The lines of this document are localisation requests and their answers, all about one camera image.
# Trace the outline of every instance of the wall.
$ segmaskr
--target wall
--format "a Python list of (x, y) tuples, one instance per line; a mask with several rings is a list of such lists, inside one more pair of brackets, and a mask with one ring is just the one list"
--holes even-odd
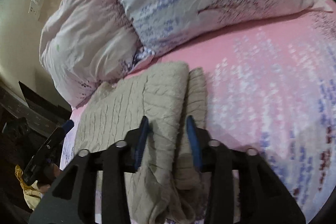
[(69, 109), (39, 62), (43, 25), (61, 0), (45, 0), (40, 20), (28, 15), (30, 0), (0, 0), (0, 80), (23, 98), (18, 81), (54, 104)]

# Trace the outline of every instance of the bed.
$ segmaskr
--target bed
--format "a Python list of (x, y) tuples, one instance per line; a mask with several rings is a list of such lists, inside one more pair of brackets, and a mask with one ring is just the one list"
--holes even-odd
[[(332, 0), (325, 4), (336, 10)], [(307, 223), (326, 223), (336, 185), (335, 13), (305, 10), (239, 23), (192, 39), (146, 65), (171, 61), (203, 68), (211, 136), (231, 149), (258, 149)], [(74, 156), (85, 107), (84, 102), (73, 109), (75, 127), (65, 137), (61, 169)], [(99, 208), (96, 214), (99, 222)]]

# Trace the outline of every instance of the clothing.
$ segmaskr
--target clothing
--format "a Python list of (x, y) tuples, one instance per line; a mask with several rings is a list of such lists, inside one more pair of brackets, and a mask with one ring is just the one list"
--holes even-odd
[(15, 166), (15, 176), (20, 182), (25, 201), (30, 209), (35, 210), (42, 198), (42, 193), (37, 187), (37, 181), (35, 181), (31, 186), (27, 186), (22, 179), (22, 174), (23, 172), (19, 165)]

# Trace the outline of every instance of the folded cloth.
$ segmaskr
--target folded cloth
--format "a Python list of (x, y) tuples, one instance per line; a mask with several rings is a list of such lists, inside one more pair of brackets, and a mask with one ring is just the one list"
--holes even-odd
[(135, 174), (125, 174), (131, 218), (138, 224), (164, 223), (167, 217), (191, 223), (206, 191), (193, 169), (184, 129), (189, 114), (198, 126), (205, 126), (202, 70), (189, 73), (182, 62), (154, 65), (141, 75), (120, 80), (116, 87), (104, 83), (98, 88), (82, 114), (74, 153), (108, 148), (137, 128), (146, 115), (153, 133), (147, 138), (142, 166)]
[(42, 194), (37, 187), (37, 181), (35, 181), (31, 186), (28, 186), (22, 179), (22, 170), (19, 165), (15, 166), (15, 176), (20, 182), (20, 186), (23, 190), (23, 195), (28, 207), (32, 210), (35, 210), (39, 204)]

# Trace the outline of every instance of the black clamp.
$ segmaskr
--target black clamp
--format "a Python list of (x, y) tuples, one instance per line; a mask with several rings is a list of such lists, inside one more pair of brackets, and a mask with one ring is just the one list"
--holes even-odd
[(271, 167), (257, 150), (230, 150), (208, 131), (187, 118), (187, 133), (200, 172), (212, 172), (204, 224), (233, 223), (234, 186), (232, 170), (239, 172), (241, 224), (305, 224), (305, 217)]
[(50, 135), (50, 137), (44, 142), (44, 144), (39, 148), (37, 153), (31, 158), (28, 165), (22, 174), (22, 179), (26, 185), (32, 185), (36, 180), (47, 181), (52, 183), (54, 178), (46, 178), (44, 175), (45, 168), (49, 165), (48, 158), (52, 154), (53, 150), (59, 143), (64, 140), (66, 134), (73, 128), (74, 123), (72, 120), (68, 120), (64, 123), (62, 127), (58, 127)]
[(104, 151), (81, 150), (57, 177), (29, 219), (30, 224), (95, 223), (97, 171), (103, 170), (103, 223), (130, 224), (124, 172), (135, 173), (150, 132), (148, 119), (128, 131), (124, 140)]

